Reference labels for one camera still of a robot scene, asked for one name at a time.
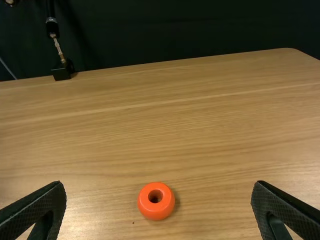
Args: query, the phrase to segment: table surface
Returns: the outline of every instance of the table surface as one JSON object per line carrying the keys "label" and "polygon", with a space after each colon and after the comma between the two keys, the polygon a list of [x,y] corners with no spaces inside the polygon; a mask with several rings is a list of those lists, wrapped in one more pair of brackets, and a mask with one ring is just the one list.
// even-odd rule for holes
{"label": "table surface", "polygon": [[[0,83],[0,208],[56,180],[60,240],[258,240],[257,180],[320,208],[320,61],[290,48]],[[174,213],[144,219],[163,182]]]}

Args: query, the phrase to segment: hole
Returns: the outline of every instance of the hole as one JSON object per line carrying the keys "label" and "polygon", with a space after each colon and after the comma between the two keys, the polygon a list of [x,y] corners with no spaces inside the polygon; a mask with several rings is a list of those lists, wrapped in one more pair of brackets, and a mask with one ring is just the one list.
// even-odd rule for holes
{"label": "hole", "polygon": [[284,225],[285,228],[288,230],[289,234],[291,235],[293,240],[303,240],[302,237],[300,237],[298,234],[296,234],[293,230],[291,230],[290,227],[287,225]]}
{"label": "hole", "polygon": [[26,240],[29,237],[29,234],[31,233],[31,230],[34,228],[35,224],[33,224],[31,227],[29,227],[27,230],[25,230],[24,233],[22,233],[18,238],[15,240]]}
{"label": "hole", "polygon": [[148,198],[149,198],[149,201],[156,204],[156,203],[159,203],[161,200],[162,200],[162,197],[164,195],[162,194],[162,192],[158,189],[156,190],[152,190],[149,195],[148,195]]}

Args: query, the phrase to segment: black background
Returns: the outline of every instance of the black background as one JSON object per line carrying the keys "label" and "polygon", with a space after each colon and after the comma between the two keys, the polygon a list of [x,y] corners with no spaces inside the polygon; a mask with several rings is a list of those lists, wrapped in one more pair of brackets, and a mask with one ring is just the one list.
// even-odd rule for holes
{"label": "black background", "polygon": [[[274,48],[320,59],[320,1],[56,0],[62,50],[76,71]],[[0,2],[0,57],[19,78],[59,61],[45,0]],[[0,80],[12,77],[0,64]]]}

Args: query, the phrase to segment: black base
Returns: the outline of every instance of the black base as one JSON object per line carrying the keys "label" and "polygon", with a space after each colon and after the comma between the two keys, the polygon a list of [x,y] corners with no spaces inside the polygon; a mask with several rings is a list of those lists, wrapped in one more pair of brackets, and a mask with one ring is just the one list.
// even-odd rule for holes
{"label": "black base", "polygon": [[74,65],[70,59],[66,60],[66,65],[59,62],[53,69],[51,69],[54,80],[62,81],[71,79],[71,74],[75,72]]}

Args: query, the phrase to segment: orange donut-shaped object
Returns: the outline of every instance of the orange donut-shaped object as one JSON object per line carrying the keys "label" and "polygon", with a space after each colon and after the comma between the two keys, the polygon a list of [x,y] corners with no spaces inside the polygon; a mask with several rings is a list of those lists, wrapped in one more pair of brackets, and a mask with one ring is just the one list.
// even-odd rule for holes
{"label": "orange donut-shaped object", "polygon": [[162,220],[168,217],[175,207],[175,195],[162,182],[145,185],[138,196],[138,208],[143,216],[150,220]]}

